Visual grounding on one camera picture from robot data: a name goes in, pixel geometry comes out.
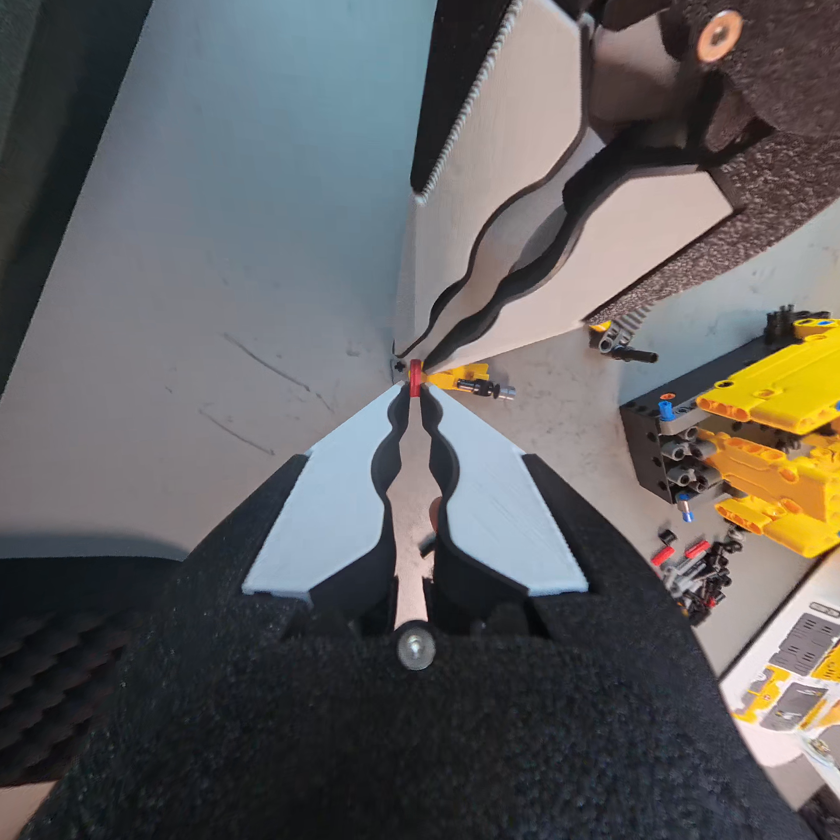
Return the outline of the yellow black lego model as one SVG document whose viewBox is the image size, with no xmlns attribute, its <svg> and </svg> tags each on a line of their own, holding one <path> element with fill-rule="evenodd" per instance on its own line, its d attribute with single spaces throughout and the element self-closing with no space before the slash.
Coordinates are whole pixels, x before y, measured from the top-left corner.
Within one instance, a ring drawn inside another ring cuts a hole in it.
<svg viewBox="0 0 840 840">
<path fill-rule="evenodd" d="M 761 336 L 619 408 L 637 482 L 685 521 L 731 525 L 808 560 L 839 532 L 839 326 L 772 311 Z"/>
</svg>

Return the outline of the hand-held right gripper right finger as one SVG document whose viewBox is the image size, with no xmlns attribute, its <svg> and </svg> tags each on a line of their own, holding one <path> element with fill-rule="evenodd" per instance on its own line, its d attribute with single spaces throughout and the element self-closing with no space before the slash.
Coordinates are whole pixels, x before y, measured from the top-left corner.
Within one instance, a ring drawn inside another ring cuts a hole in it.
<svg viewBox="0 0 840 840">
<path fill-rule="evenodd" d="M 421 414 L 440 496 L 429 621 L 471 628 L 499 607 L 587 593 L 526 452 L 435 385 L 421 387 Z"/>
</svg>

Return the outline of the yellow lego subassembly with rack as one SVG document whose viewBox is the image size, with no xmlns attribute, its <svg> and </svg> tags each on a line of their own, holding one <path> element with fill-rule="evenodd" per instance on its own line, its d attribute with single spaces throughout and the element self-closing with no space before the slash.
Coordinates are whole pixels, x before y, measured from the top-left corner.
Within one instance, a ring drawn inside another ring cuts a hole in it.
<svg viewBox="0 0 840 840">
<path fill-rule="evenodd" d="M 589 325 L 589 347 L 615 361 L 657 363 L 656 352 L 637 350 L 632 346 L 636 333 L 652 309 L 653 305 L 646 303 L 617 318 Z"/>
</svg>

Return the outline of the small yellow lego subassembly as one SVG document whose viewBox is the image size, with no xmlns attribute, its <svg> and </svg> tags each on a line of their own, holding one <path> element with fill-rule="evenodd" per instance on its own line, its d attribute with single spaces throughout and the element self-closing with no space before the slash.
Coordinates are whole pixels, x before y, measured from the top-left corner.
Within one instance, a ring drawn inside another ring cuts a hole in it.
<svg viewBox="0 0 840 840">
<path fill-rule="evenodd" d="M 517 391 L 510 384 L 491 379 L 492 369 L 487 362 L 460 365 L 437 373 L 423 373 L 423 383 L 435 385 L 442 391 L 489 398 L 500 402 L 512 402 Z"/>
</svg>

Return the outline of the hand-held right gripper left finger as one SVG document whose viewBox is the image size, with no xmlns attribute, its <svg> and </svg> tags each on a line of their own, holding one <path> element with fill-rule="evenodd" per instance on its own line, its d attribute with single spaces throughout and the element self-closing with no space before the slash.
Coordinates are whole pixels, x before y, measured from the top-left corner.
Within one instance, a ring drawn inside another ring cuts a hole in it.
<svg viewBox="0 0 840 840">
<path fill-rule="evenodd" d="M 347 623 L 387 603 L 396 571 L 387 491 L 402 467 L 410 402 L 410 385 L 393 385 L 299 458 L 244 595 L 292 600 Z"/>
</svg>

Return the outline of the pile of small lego pins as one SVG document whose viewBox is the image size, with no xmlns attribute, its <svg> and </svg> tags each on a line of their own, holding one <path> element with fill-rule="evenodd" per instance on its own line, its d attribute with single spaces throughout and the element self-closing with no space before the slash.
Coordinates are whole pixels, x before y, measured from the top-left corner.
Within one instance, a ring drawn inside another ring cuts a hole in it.
<svg viewBox="0 0 840 840">
<path fill-rule="evenodd" d="M 747 534 L 731 524 L 722 539 L 699 539 L 677 554 L 677 535 L 666 528 L 658 531 L 660 546 L 650 563 L 692 627 L 703 624 L 726 599 L 732 584 L 730 558 L 742 551 Z"/>
</svg>

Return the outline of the black textured pad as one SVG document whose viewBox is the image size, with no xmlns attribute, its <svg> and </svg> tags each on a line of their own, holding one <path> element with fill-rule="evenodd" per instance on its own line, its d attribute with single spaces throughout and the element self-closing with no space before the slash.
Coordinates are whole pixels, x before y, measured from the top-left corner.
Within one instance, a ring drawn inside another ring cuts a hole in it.
<svg viewBox="0 0 840 840">
<path fill-rule="evenodd" d="M 1 786 L 57 781 L 124 649 L 181 566 L 152 557 L 1 562 Z"/>
</svg>

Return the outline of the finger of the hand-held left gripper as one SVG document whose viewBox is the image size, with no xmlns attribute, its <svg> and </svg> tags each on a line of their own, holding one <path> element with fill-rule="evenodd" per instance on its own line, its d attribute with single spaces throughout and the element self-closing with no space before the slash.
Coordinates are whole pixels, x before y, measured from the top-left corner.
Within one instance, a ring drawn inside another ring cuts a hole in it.
<svg viewBox="0 0 840 840">
<path fill-rule="evenodd" d="M 585 136 L 594 19 L 555 2 L 511 2 L 430 175 L 409 202 L 395 352 L 424 341 L 474 274 L 480 247 L 522 215 Z"/>
<path fill-rule="evenodd" d="M 576 201 L 551 182 L 479 248 L 474 274 L 423 342 L 438 372 L 580 327 L 728 219 L 733 197 L 694 164 L 621 164 Z"/>
</svg>

